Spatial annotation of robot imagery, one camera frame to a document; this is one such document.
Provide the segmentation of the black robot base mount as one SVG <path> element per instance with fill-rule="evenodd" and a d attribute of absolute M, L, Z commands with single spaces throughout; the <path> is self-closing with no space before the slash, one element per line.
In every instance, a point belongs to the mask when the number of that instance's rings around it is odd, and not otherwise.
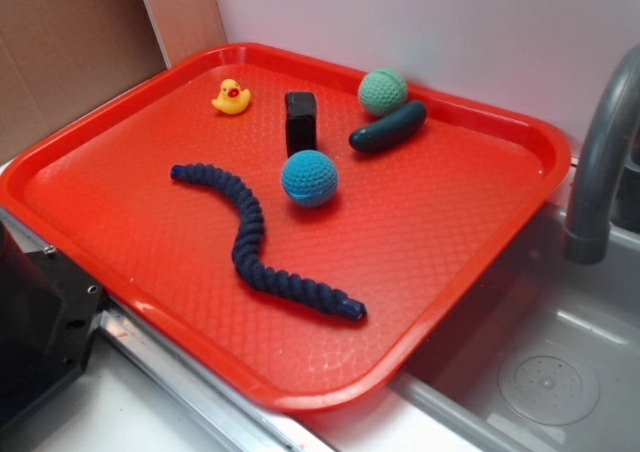
<path fill-rule="evenodd" d="M 61 252 L 25 252 L 1 228 L 1 431 L 85 371 L 105 293 Z"/>

